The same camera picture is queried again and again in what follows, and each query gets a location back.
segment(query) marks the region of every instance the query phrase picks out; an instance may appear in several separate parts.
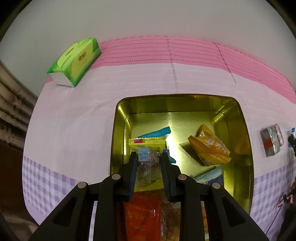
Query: tablecloth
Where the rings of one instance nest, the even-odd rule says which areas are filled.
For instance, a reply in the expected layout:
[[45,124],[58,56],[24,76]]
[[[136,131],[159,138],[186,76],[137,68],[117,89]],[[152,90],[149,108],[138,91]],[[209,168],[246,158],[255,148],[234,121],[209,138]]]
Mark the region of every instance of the tablecloth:
[[[92,184],[109,175],[115,107],[122,98],[202,93],[234,97],[242,108],[254,160],[250,216],[266,232],[276,203],[296,176],[287,145],[296,118],[289,80],[254,57],[214,42],[147,36],[99,46],[102,54],[75,88],[49,78],[33,111],[22,172],[32,217],[41,223],[79,181]],[[260,130],[275,123],[286,143],[267,158]],[[270,240],[278,234],[283,213],[268,232]]]

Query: green tissue package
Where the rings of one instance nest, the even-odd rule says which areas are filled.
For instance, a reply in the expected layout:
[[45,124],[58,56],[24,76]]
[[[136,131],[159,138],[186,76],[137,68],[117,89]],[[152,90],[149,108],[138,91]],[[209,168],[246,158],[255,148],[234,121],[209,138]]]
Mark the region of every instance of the green tissue package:
[[75,87],[100,54],[101,50],[94,37],[75,42],[47,73],[56,84]]

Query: gray wall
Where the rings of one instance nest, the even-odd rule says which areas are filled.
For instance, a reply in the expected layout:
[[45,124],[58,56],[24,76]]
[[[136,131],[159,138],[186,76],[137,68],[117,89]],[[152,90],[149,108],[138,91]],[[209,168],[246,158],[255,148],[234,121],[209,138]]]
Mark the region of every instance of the gray wall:
[[73,42],[141,35],[216,41],[251,54],[296,88],[296,40],[265,0],[33,0],[0,43],[0,59],[39,95]]

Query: silver rivet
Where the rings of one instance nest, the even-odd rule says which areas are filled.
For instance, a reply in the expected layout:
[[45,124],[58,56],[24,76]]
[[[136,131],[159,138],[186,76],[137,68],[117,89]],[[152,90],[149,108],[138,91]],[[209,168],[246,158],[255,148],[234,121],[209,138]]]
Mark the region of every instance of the silver rivet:
[[215,189],[219,189],[221,187],[221,185],[219,183],[213,183],[212,187]]
[[187,176],[184,175],[184,174],[180,174],[180,175],[178,176],[178,178],[179,178],[180,180],[186,180]]
[[112,175],[112,179],[113,180],[118,180],[118,179],[120,179],[121,178],[121,176],[119,175],[119,174],[114,174],[114,175]]
[[85,182],[80,182],[77,185],[79,188],[85,188],[86,187],[86,183]]

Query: brown curtain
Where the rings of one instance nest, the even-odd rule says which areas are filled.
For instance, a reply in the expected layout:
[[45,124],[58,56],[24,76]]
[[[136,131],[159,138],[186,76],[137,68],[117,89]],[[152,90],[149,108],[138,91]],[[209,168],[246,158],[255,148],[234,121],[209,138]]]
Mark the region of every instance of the brown curtain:
[[23,149],[37,97],[0,60],[0,140]]

